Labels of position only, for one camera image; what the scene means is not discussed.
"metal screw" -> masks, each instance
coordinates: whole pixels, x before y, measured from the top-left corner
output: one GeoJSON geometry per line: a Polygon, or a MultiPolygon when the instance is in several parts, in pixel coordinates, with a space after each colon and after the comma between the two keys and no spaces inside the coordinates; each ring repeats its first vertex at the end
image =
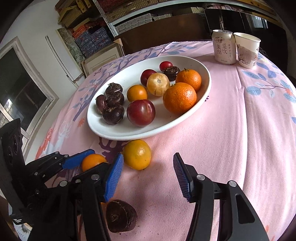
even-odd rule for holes
{"type": "Polygon", "coordinates": [[[203,174],[198,174],[198,175],[196,176],[196,178],[197,178],[198,180],[203,181],[203,180],[205,179],[205,176],[204,176],[203,174]]]}
{"type": "Polygon", "coordinates": [[[229,185],[232,186],[232,187],[236,187],[237,186],[237,183],[235,181],[230,181],[229,182],[229,185]]]}
{"type": "Polygon", "coordinates": [[[59,185],[60,185],[61,187],[65,187],[65,186],[67,186],[67,184],[68,184],[68,182],[67,182],[66,180],[63,180],[63,181],[61,181],[61,182],[59,183],[59,185]]]}
{"type": "Polygon", "coordinates": [[[98,174],[91,175],[92,180],[98,180],[99,178],[100,178],[100,176],[98,174]]]}

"shelf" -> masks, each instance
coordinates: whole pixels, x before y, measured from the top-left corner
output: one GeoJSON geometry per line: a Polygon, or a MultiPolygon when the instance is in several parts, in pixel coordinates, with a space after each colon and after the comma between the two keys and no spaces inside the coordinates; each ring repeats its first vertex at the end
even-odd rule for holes
{"type": "Polygon", "coordinates": [[[246,7],[246,8],[249,8],[249,9],[252,9],[254,11],[257,11],[257,12],[260,12],[266,16],[269,16],[271,18],[275,18],[275,15],[271,14],[270,12],[266,11],[266,10],[263,10],[259,7],[256,7],[254,5],[251,5],[251,4],[248,4],[248,3],[245,3],[246,0],[243,0],[244,2],[242,2],[241,0],[172,0],[172,1],[167,1],[167,2],[162,2],[162,3],[158,3],[158,4],[154,4],[154,5],[151,5],[151,6],[148,6],[148,7],[144,7],[144,8],[141,8],[139,10],[136,10],[134,12],[131,12],[127,15],[124,15],[123,17],[119,18],[119,19],[116,19],[114,20],[113,22],[111,22],[111,24],[113,26],[127,20],[128,18],[132,18],[138,14],[142,14],[144,12],[147,12],[147,11],[150,11],[150,10],[153,10],[153,9],[156,9],[156,8],[160,8],[160,7],[165,7],[165,6],[170,6],[170,5],[175,5],[175,4],[181,4],[181,3],[192,3],[192,2],[216,2],[216,3],[223,3],[223,4],[232,4],[232,5],[236,5],[236,6],[240,6],[240,7],[246,7]]]}

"plate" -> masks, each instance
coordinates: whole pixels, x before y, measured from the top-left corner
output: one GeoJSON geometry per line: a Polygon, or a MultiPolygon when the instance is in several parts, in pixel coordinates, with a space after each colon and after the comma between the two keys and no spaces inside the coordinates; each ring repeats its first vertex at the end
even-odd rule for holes
{"type": "Polygon", "coordinates": [[[87,111],[87,122],[90,129],[97,134],[108,140],[136,140],[141,138],[146,138],[154,136],[158,133],[166,131],[175,125],[178,125],[188,117],[190,117],[198,108],[204,103],[207,96],[209,95],[212,85],[211,75],[208,69],[199,61],[185,57],[185,56],[161,56],[143,60],[136,64],[133,64],[124,70],[120,71],[109,79],[95,94],[93,99],[89,104],[87,111]],[[126,110],[129,105],[127,100],[126,93],[128,89],[133,85],[141,84],[140,76],[142,72],[146,69],[154,69],[158,73],[161,73],[159,70],[159,64],[163,61],[170,61],[174,66],[177,66],[179,69],[194,69],[202,77],[202,87],[198,92],[198,97],[200,100],[185,114],[181,116],[174,115],[170,113],[163,105],[162,97],[156,97],[151,94],[148,95],[148,99],[154,104],[156,115],[153,122],[145,127],[138,127],[133,125],[126,116],[126,110]],[[118,83],[123,88],[124,94],[124,109],[125,114],[123,120],[117,125],[108,125],[104,122],[101,114],[97,112],[96,109],[96,97],[104,94],[108,84],[118,83]]]}

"pink tablecloth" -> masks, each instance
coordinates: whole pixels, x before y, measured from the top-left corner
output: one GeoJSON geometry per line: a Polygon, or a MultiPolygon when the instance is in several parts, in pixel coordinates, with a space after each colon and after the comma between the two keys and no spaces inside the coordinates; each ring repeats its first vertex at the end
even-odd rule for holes
{"type": "MultiPolygon", "coordinates": [[[[143,171],[125,166],[114,198],[138,213],[134,230],[110,233],[113,241],[186,239],[194,204],[182,197],[173,169],[173,154],[212,181],[236,180],[265,226],[277,240],[296,213],[296,90],[289,79],[259,54],[256,69],[214,60],[212,42],[181,42],[127,55],[86,78],[49,129],[36,158],[60,151],[73,155],[92,148],[113,159],[124,142],[102,139],[88,127],[88,103],[121,69],[147,58],[184,55],[201,61],[212,76],[206,102],[178,126],[146,138],[152,162],[143,171]]],[[[70,179],[80,170],[62,171],[54,180],[70,179]]],[[[216,240],[219,210],[215,206],[211,240],[216,240]]],[[[84,239],[82,221],[80,234],[84,239]]]]}

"paper cup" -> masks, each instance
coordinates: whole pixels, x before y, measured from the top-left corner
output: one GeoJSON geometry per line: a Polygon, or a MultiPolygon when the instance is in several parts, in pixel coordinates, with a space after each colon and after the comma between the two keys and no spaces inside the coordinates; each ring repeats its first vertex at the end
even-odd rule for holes
{"type": "Polygon", "coordinates": [[[243,33],[234,33],[237,44],[239,64],[248,69],[256,67],[259,45],[261,40],[255,36],[243,33]]]}

